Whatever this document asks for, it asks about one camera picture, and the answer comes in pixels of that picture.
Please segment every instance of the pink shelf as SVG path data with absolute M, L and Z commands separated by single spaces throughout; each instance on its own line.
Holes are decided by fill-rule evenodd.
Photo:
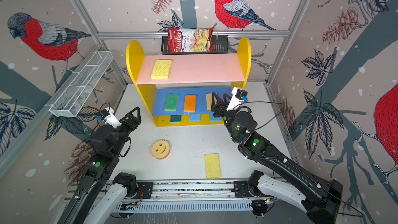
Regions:
M 168 79 L 150 77 L 157 59 L 173 60 Z M 137 84 L 242 82 L 237 54 L 145 56 Z

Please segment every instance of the yellow shelf frame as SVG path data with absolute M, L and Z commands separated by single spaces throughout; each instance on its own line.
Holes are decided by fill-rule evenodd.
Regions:
M 246 87 L 246 83 L 251 68 L 251 45 L 248 38 L 242 37 L 241 40 L 239 41 L 237 55 L 239 58 L 240 65 L 242 67 L 242 72 L 245 77 L 245 80 L 242 82 L 231 82 L 231 90 L 234 87 L 241 87 L 243 89 Z M 131 80 L 134 83 L 134 86 L 137 89 L 139 95 L 141 96 L 142 102 L 147 108 L 149 115 L 151 116 L 152 121 L 156 127 L 177 127 L 177 126 L 194 126 L 194 125 L 224 123 L 223 121 L 210 122 L 209 114 L 201 114 L 201 121 L 194 121 L 194 122 L 189 121 L 189 115 L 182 115 L 181 122 L 179 123 L 170 123 L 170 116 L 152 116 L 152 110 L 155 105 L 155 99 L 157 93 L 156 85 L 155 84 L 137 85 L 137 78 L 140 73 L 144 58 L 145 58 L 145 53 L 141 44 L 137 40 L 129 42 L 126 49 L 127 69 L 129 71 Z

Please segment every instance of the bird head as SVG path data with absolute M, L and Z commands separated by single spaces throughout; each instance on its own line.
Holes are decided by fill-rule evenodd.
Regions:
M 32 16 L 23 12 L 18 12 L 12 15 L 7 22 L 12 37 L 27 38 L 25 31 L 25 23 L 31 19 Z

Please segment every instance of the round sponge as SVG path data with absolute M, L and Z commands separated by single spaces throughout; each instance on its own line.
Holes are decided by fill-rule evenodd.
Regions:
M 166 140 L 158 140 L 151 147 L 150 153 L 157 159 L 163 159 L 170 153 L 170 145 Z

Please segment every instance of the chips bag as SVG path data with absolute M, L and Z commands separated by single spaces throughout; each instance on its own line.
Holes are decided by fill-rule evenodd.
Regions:
M 168 28 L 168 32 L 169 52 L 214 51 L 211 43 L 213 28 Z

